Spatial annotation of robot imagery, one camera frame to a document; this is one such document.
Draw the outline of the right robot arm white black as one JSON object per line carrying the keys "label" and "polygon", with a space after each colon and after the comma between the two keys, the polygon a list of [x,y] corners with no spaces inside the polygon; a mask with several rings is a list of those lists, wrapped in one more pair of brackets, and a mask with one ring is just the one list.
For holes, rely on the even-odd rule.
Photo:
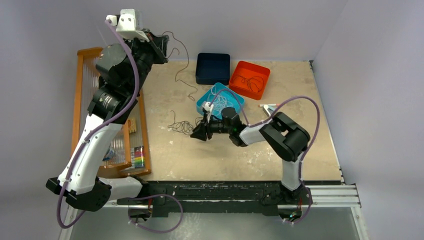
{"label": "right robot arm white black", "polygon": [[282,200],[292,204],[300,198],[300,161],[311,137],[289,116],[277,112],[271,119],[252,127],[242,123],[233,107],[223,108],[221,118],[204,110],[202,120],[192,130],[190,137],[205,142],[210,140],[213,134],[227,134],[237,147],[267,142],[282,160]]}

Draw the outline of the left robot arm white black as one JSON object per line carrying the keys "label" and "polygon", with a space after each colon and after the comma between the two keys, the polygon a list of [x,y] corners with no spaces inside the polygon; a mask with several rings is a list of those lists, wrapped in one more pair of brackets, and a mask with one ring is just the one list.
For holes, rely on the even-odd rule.
{"label": "left robot arm white black", "polygon": [[169,36],[146,32],[147,40],[121,39],[105,47],[95,68],[98,90],[88,105],[85,126],[66,168],[46,187],[61,201],[82,211],[95,212],[111,200],[130,198],[146,203],[149,191],[137,177],[98,177],[98,170],[115,136],[121,131],[152,66],[168,62]]}

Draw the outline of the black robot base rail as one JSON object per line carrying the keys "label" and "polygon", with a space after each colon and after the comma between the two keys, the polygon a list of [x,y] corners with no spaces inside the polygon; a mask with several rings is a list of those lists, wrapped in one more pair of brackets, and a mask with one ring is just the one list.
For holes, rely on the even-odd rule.
{"label": "black robot base rail", "polygon": [[117,205],[151,210],[155,218],[170,213],[261,214],[283,219],[299,218],[312,203],[310,189],[295,191],[280,181],[148,181],[134,198]]}

